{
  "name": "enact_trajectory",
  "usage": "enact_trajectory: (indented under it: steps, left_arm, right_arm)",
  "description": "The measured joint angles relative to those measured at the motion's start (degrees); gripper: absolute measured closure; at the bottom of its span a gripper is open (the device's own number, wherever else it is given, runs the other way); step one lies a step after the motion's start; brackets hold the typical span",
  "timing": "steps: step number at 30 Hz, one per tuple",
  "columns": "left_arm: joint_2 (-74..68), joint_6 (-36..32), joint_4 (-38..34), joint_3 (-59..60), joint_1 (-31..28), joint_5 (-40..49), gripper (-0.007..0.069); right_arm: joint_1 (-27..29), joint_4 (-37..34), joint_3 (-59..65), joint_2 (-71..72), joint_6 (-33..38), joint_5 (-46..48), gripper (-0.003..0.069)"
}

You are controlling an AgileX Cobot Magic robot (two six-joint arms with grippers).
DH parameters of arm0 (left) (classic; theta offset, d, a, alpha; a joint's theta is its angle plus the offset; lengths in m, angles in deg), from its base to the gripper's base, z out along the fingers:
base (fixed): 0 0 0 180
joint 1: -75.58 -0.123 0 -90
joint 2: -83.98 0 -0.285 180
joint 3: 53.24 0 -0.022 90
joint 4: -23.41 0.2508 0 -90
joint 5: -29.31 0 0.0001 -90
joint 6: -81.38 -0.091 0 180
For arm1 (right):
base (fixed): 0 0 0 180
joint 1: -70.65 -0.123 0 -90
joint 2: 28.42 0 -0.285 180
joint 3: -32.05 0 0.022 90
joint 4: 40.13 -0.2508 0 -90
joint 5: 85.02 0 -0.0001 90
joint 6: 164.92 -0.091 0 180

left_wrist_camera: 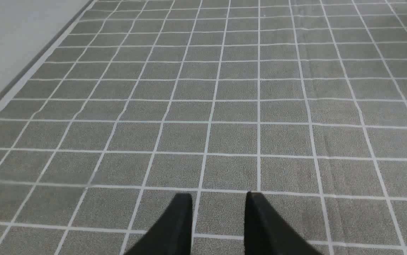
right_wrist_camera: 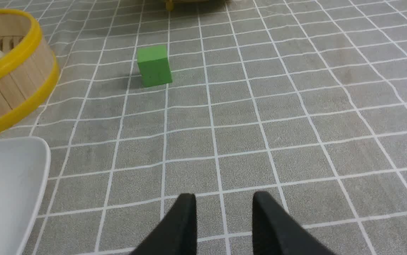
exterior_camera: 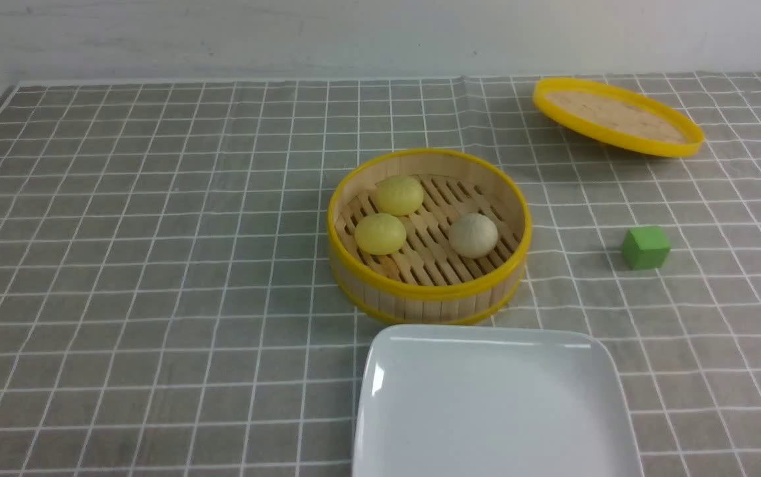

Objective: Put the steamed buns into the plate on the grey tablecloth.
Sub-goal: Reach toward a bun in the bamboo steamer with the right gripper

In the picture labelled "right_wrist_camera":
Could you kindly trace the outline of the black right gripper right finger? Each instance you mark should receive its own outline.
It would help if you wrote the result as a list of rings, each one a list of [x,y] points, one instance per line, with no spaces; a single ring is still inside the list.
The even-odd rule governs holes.
[[[334,255],[268,192],[253,195],[254,255]]]

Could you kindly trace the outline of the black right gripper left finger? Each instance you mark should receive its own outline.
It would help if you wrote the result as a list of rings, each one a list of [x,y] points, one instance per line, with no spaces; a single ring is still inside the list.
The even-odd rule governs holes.
[[[183,193],[131,255],[196,255],[197,208],[194,194]]]

